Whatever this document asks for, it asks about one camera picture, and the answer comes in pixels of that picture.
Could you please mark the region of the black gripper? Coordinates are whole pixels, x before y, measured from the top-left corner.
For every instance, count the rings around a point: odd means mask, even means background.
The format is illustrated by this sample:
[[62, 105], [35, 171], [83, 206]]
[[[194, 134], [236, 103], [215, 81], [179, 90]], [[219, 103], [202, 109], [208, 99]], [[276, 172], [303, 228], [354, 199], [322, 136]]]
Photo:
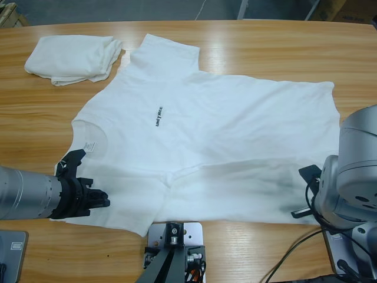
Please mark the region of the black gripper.
[[291, 216], [294, 218], [294, 219], [300, 219], [300, 218], [304, 218], [304, 217], [307, 217], [307, 216], [310, 216], [312, 215], [312, 210], [310, 207], [305, 207], [305, 208], [301, 208], [301, 209], [297, 209], [297, 210], [294, 210], [291, 212]]
[[90, 190], [93, 179], [83, 177], [64, 178], [62, 176], [57, 176], [57, 179], [61, 185], [59, 202], [48, 218], [85, 217], [90, 216], [90, 208], [110, 206], [110, 200], [105, 192], [102, 190]]

